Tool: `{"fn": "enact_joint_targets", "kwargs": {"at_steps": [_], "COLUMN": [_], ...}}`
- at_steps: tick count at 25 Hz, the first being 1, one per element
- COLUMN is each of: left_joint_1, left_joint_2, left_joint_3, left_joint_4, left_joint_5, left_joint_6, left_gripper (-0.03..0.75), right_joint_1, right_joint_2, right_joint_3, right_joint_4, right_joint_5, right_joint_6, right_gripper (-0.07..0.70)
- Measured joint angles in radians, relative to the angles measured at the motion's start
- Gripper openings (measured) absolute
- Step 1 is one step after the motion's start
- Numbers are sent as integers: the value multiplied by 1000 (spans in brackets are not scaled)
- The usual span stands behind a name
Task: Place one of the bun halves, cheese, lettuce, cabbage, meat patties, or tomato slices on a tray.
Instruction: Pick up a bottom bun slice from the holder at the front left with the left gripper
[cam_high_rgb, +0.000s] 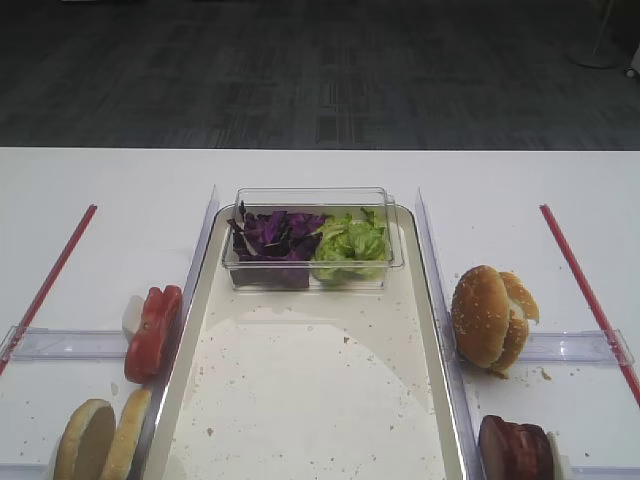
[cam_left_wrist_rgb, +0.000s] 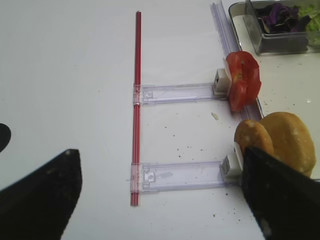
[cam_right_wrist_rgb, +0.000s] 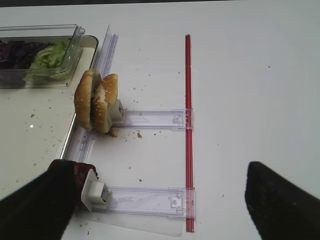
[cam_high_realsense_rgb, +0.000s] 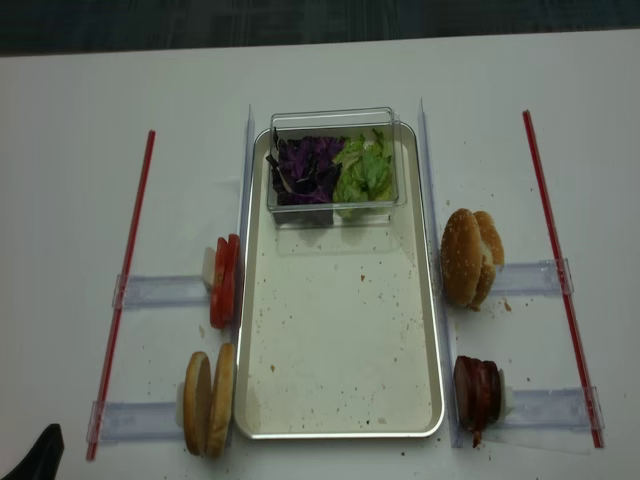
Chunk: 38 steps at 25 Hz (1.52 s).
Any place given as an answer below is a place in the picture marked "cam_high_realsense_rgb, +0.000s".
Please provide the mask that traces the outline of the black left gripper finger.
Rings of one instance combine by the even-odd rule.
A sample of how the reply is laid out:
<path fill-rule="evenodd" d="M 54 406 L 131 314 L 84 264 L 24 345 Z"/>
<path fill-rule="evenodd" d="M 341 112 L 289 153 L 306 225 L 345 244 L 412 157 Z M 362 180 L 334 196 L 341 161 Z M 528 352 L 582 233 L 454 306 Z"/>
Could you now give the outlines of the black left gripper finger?
<path fill-rule="evenodd" d="M 2 480 L 55 480 L 64 449 L 61 425 L 52 423 Z"/>

